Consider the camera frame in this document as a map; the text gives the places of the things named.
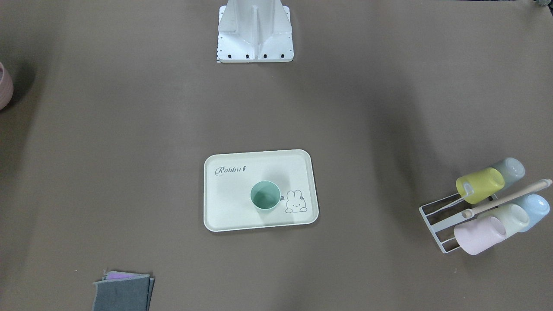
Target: gray cloth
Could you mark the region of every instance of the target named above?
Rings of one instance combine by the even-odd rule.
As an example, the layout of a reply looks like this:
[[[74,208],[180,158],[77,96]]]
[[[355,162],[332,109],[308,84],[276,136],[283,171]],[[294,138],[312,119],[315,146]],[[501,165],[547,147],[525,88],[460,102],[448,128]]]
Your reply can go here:
[[[129,278],[95,282],[96,298],[92,311],[148,311],[154,278],[140,274]]]

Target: rabbit illustration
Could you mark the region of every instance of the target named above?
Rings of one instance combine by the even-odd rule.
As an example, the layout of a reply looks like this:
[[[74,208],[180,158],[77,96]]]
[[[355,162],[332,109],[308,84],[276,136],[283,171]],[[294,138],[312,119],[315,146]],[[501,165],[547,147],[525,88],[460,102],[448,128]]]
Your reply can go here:
[[[291,213],[291,212],[303,212],[307,211],[307,208],[305,207],[305,200],[304,197],[301,194],[301,191],[288,191],[286,194],[286,198],[288,201],[286,201],[286,210],[285,212]]]

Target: yellow cup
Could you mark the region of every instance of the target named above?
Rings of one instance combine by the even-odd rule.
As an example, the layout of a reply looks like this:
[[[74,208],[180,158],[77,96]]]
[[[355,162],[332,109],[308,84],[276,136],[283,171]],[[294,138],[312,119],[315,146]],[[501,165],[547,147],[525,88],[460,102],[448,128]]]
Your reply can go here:
[[[474,193],[466,197],[465,201],[476,204],[500,191],[505,186],[505,179],[498,170],[488,167],[457,179],[455,186],[461,196],[467,195],[463,186],[465,183],[469,183],[474,190]]]

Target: cup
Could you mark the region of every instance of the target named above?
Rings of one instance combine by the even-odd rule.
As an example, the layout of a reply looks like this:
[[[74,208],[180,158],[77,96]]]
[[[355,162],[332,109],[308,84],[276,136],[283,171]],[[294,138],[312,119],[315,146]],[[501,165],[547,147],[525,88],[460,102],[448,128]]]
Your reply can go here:
[[[512,186],[526,173],[524,165],[522,165],[522,163],[515,158],[503,159],[497,163],[494,163],[491,167],[499,171],[505,180],[505,186],[502,190]]]
[[[526,228],[520,230],[520,232],[526,232],[530,230],[538,221],[542,220],[545,215],[549,213],[549,203],[541,196],[535,193],[526,194],[520,198],[513,200],[513,203],[519,205],[523,208],[528,217],[530,218],[530,223]]]
[[[261,210],[270,210],[280,202],[280,189],[273,182],[256,183],[250,192],[253,205]]]
[[[479,217],[453,228],[459,246],[471,255],[477,255],[505,240],[505,227],[495,216]]]
[[[505,226],[505,239],[525,229],[530,224],[528,213],[517,204],[507,203],[498,208],[478,215],[480,217],[494,216]]]
[[[482,201],[505,186],[505,180],[501,173],[491,167],[458,178],[455,186],[461,196],[467,195],[464,188],[465,183],[468,183],[474,190],[473,194],[465,198],[465,201],[470,204]]]
[[[0,110],[9,103],[13,96],[13,83],[8,70],[0,63]]]

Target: pale green cup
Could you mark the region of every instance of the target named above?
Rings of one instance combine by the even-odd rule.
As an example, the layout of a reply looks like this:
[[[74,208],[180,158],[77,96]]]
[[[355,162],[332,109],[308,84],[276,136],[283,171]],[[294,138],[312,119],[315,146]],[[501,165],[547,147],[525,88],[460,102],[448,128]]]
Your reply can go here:
[[[253,186],[250,198],[257,208],[270,210],[280,201],[280,189],[273,182],[264,180]]]

